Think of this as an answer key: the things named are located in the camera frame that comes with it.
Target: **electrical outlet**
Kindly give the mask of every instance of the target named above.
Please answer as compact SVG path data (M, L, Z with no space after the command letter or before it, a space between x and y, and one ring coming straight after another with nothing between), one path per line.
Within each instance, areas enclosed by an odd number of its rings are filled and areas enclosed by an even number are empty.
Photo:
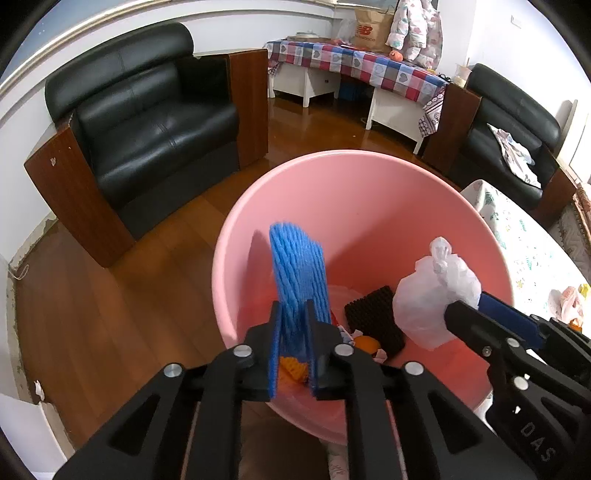
M523 28L521 24L521 20L514 15L511 15L511 23L514 24L517 28Z

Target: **pink bucket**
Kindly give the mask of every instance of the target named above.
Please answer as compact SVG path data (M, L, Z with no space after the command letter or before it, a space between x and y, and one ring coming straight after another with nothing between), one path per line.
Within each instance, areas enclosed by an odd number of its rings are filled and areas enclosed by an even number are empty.
M445 237L476 273L483 290L513 304L511 283L495 237L471 205L445 182L399 158L337 150L296 158L268 172L236 202L217 240L212 290L226 347L269 318L277 297L269 226L289 221L324 249L331 309L377 288L396 289ZM487 363L459 340L433 352L407 339L394 365L422 362L466 405L476 408L490 392ZM319 402L309 390L282 379L271 407L324 440L346 443L341 401Z

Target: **white cabinet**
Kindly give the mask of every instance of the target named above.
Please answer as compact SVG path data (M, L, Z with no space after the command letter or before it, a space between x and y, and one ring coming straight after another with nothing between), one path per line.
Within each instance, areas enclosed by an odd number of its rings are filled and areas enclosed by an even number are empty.
M269 75L269 98L275 98L275 90L303 97L304 108L310 98L334 93L339 96L340 73L300 67L291 63L281 63L275 76Z
M416 154L423 143L423 136L418 129L418 121L424 113L423 107L419 103L376 87L365 129L370 130L372 123L377 122L396 130L417 143L414 149Z

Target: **white table leg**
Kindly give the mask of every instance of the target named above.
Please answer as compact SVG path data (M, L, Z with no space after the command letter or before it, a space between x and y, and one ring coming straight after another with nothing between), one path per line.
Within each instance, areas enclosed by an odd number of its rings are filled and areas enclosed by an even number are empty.
M304 76L304 108L308 108L310 104L310 92L312 91L312 85L310 84L310 78L308 77L308 69L306 69L306 75Z
M421 148L421 145L423 144L424 140L425 140L424 138L421 138L421 140L419 140L419 141L417 142L417 146L416 146L416 147L414 147L414 151L413 151L413 153L414 153L415 155L418 155L418 151L420 150L420 148Z
M371 126L372 126L372 121L374 118L374 111L375 111L375 92L377 90L377 87L374 87L374 94L371 97L371 106L369 107L369 113L368 113L368 121L365 124L365 129L366 130L371 130Z
M269 81L267 83L267 97L275 98L275 90L273 90L273 76L268 75Z
M340 91L340 76L339 76L339 84L336 86L336 90L335 90L335 98L336 99L339 98L339 91Z

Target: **plastic bag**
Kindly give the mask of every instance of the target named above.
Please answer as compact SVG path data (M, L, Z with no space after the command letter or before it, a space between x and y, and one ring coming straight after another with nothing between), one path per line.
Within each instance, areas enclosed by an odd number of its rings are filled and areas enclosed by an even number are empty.
M392 309L396 325L418 346L427 350L453 340L443 314L456 300L478 308L480 281L443 237L431 242L430 257L415 264L415 273L398 284Z
M568 287L560 296L561 311L560 320L573 329L581 332L585 317L585 297L574 287Z
M339 30L336 33L335 39L340 38L346 43L351 43L355 36L355 29L357 28L357 20L344 18L340 21Z

